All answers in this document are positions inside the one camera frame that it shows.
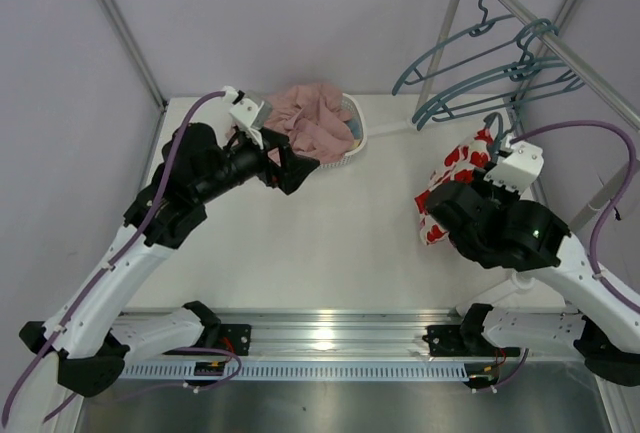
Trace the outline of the red poppy print skirt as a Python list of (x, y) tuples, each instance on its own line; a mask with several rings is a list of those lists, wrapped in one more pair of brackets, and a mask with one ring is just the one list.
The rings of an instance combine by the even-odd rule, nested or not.
[(489, 163), (493, 144), (494, 136), (490, 128), (483, 126), (455, 146), (431, 173), (426, 189), (414, 198), (419, 215), (419, 237), (423, 244), (430, 246), (448, 237), (448, 232), (428, 213), (428, 197), (438, 186), (450, 181), (470, 183), (474, 170)]

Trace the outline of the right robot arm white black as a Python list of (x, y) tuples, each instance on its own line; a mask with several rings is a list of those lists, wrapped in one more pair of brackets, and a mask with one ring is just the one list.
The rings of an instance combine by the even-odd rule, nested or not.
[(625, 387), (639, 384), (639, 314), (595, 273), (580, 240), (546, 206), (479, 178), (450, 181), (429, 194), (425, 209), (467, 260), (537, 280), (569, 301), (576, 313), (522, 313), (472, 304), (459, 327), (473, 356), (521, 348), (572, 355), (596, 376)]

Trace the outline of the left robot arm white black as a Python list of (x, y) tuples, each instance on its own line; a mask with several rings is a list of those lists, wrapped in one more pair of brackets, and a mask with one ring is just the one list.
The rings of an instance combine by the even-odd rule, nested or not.
[(94, 397), (131, 364), (219, 346), (221, 321), (197, 300), (128, 328), (114, 322), (150, 274), (206, 220), (208, 202), (252, 178), (290, 195), (319, 167), (318, 160), (296, 154), (286, 135), (267, 128), (260, 133), (263, 143), (257, 145), (235, 129), (224, 146), (204, 123), (173, 133), (102, 263), (56, 316), (30, 321), (19, 333), (32, 352), (57, 356), (60, 386)]

